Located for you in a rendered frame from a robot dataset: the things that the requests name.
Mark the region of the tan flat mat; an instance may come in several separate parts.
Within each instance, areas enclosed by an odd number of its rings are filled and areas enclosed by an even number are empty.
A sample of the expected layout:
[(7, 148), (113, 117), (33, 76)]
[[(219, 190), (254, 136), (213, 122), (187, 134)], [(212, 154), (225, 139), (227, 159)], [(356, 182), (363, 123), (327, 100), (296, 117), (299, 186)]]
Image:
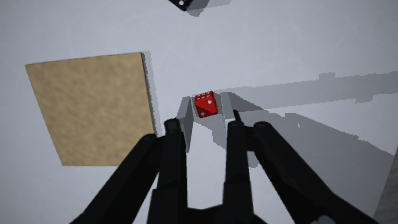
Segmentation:
[(142, 52), (25, 68), (62, 166), (119, 166), (155, 134)]

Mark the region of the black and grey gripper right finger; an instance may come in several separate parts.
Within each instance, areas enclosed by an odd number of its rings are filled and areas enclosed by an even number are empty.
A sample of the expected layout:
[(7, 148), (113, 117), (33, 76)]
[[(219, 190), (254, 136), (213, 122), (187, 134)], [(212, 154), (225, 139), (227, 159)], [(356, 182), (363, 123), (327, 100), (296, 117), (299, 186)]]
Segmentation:
[(254, 152), (295, 224), (379, 224), (334, 194), (270, 123), (245, 126), (228, 92), (220, 97), (227, 141), (221, 224), (255, 224), (247, 151)]

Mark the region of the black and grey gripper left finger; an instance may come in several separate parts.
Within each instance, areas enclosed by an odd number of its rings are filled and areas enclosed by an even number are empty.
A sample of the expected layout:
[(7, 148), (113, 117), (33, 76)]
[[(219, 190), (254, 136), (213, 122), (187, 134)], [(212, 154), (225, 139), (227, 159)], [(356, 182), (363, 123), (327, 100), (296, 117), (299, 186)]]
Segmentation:
[(177, 117), (164, 122), (165, 135), (141, 137), (87, 208), (69, 224), (133, 224), (158, 173), (146, 224), (180, 224), (180, 207), (188, 207), (186, 153), (193, 121), (190, 96), (183, 97)]

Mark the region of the black die with white pips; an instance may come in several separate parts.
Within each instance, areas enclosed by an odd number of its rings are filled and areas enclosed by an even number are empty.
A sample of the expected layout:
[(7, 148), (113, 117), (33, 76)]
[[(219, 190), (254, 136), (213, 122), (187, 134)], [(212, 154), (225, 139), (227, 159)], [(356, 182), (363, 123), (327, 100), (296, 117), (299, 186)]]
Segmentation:
[(168, 0), (182, 11), (186, 11), (193, 0)]

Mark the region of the red die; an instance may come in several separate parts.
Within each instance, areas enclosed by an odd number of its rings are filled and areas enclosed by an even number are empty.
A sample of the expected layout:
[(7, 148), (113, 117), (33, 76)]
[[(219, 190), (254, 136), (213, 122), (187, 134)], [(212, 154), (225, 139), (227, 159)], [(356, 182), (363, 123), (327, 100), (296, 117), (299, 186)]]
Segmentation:
[(196, 95), (194, 104), (196, 106), (199, 118), (218, 114), (217, 103), (213, 91)]

